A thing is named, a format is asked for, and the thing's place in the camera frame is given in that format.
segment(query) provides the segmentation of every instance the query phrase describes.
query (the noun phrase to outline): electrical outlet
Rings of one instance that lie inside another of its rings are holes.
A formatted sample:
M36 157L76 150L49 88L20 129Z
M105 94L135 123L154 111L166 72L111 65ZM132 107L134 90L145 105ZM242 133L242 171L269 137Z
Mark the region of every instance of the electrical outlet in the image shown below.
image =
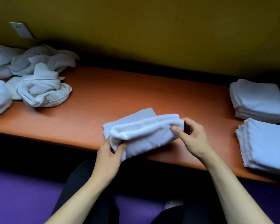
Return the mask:
M10 24L20 37L34 38L32 33L24 23L10 22Z

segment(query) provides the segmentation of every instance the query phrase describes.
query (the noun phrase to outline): table surface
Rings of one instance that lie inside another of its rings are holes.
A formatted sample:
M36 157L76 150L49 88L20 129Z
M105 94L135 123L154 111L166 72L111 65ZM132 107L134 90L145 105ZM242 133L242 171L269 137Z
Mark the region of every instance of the table surface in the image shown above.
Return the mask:
M72 86L67 101L53 108L35 109L14 101L0 115L0 133L98 150L104 142L104 123L152 107L157 115L176 113L202 124L236 176L274 182L243 166L235 134L243 121L234 116L227 86L85 66L60 76ZM180 139L145 157L205 170Z

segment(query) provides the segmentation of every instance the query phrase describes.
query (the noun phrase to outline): black pants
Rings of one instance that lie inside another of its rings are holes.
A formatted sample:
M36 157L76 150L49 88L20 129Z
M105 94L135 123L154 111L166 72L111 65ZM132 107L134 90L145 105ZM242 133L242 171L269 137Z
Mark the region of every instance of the black pants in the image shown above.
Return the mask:
M69 176L55 205L52 215L87 182L92 174L94 164L95 160L88 159L81 163ZM166 198L166 196L167 199L173 199L176 197L172 196L178 196L187 201L183 206L177 206L163 211L157 216L152 224L226 223L217 194L214 191L213 184L209 181L209 176L198 176L201 174L205 175L205 172L198 171L199 173L194 173L192 176L189 176L190 179L198 177L198 180L202 183L190 183L188 189L186 189L189 193L187 194L184 192L185 196L182 197L182 195L178 195L178 193L182 192L185 187L180 187L178 185L179 183L176 182L176 179L168 178L168 175L170 175L169 170L176 167L171 166L164 168L159 166L160 169L158 169L156 168L158 166L159 165L156 163L149 161L133 160L130 163L128 160L125 161L121 165L115 180L113 180L112 183L103 191L101 196L93 205L93 208L86 217L84 224L115 224L119 222L119 210L115 206L113 198L114 191L116 191L116 189L123 188L119 185L125 185L124 188L126 190L122 191L125 193L133 193L131 191L134 190L138 192L138 195L147 195L151 193L154 197L160 198L160 195L158 195L157 192L161 192L165 195L163 199ZM163 178L162 174L159 172L160 170L162 173L165 171L164 175L167 177L167 179L163 179L165 180L163 182L159 179L160 177Z

